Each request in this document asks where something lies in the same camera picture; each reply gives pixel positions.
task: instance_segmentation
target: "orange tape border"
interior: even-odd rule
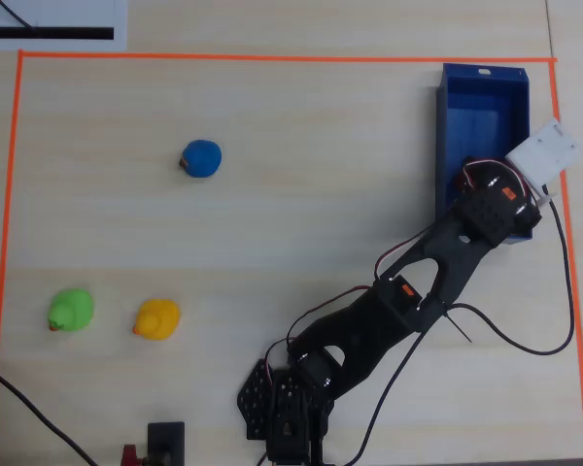
[[[171,59],[171,60],[216,60],[216,61],[278,61],[278,62],[314,62],[314,63],[547,63],[551,86],[553,113],[560,119],[557,82],[555,77],[556,57],[456,57],[456,56],[285,56],[285,55],[239,55],[239,54],[211,54],[211,53],[103,53],[103,52],[50,52],[24,51],[17,52],[16,82],[11,114],[11,137],[9,141],[9,159],[7,164],[7,179],[5,187],[4,214],[2,218],[2,243],[0,247],[0,335],[2,329],[2,313],[4,304],[4,289],[7,272],[7,255],[9,244],[9,226],[11,218],[11,196],[13,191],[13,172],[15,168],[17,118],[21,95],[21,75],[24,57],[37,58],[106,58],[106,59]],[[566,241],[568,246],[569,268],[574,297],[574,316],[576,328],[576,344],[579,363],[579,378],[581,387],[581,402],[583,409],[583,329],[580,311],[576,262],[574,257],[574,243],[572,224],[570,221],[570,207],[567,191],[566,173],[561,174],[562,199],[564,204],[564,219],[566,224]]]

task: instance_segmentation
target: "green duck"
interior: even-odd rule
[[[51,299],[48,326],[52,332],[81,330],[92,318],[93,298],[85,289],[63,289]]]

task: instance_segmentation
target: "blue tray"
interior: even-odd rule
[[[436,91],[436,217],[459,196],[453,179],[466,158],[503,159],[529,134],[523,68],[445,63]],[[529,232],[507,243],[531,237]]]

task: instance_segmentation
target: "yellow duck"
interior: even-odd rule
[[[179,323],[179,306],[168,299],[150,299],[140,307],[133,332],[149,340],[165,340]]]

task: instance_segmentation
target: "blue toy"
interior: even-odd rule
[[[218,144],[198,139],[184,149],[179,166],[195,178],[207,178],[216,173],[221,166],[223,153]]]

